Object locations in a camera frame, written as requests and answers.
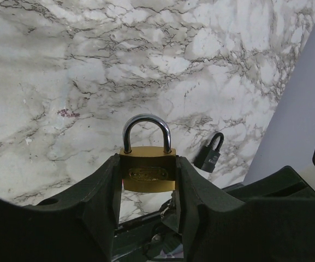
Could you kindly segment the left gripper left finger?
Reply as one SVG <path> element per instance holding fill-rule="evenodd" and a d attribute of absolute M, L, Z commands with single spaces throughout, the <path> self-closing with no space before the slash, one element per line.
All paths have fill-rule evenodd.
<path fill-rule="evenodd" d="M 0 261 L 110 261 L 121 197 L 120 158 L 37 205 L 0 199 Z"/>

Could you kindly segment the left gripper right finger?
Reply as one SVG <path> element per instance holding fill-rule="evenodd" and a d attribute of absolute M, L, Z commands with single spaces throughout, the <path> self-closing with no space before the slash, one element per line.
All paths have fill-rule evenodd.
<path fill-rule="evenodd" d="M 224 204 L 222 190 L 176 160 L 176 208 L 185 261 L 315 261 L 315 204 Z"/>

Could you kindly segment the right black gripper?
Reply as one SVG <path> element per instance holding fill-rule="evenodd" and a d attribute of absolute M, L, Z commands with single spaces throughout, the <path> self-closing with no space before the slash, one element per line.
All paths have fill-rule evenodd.
<path fill-rule="evenodd" d="M 315 191 L 290 166 L 257 182 L 226 191 L 224 204 L 269 203 L 313 203 Z"/>

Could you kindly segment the brass padlock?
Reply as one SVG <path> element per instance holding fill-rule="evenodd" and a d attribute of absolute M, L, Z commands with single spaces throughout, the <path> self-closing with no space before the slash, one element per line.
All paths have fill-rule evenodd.
<path fill-rule="evenodd" d="M 151 122 L 161 129 L 162 147 L 131 146 L 131 130 L 140 122 Z M 138 193 L 173 191 L 176 181 L 176 150 L 171 146 L 171 133 L 167 123 L 152 114 L 139 114 L 127 121 L 122 136 L 120 171 L 124 189 Z"/>

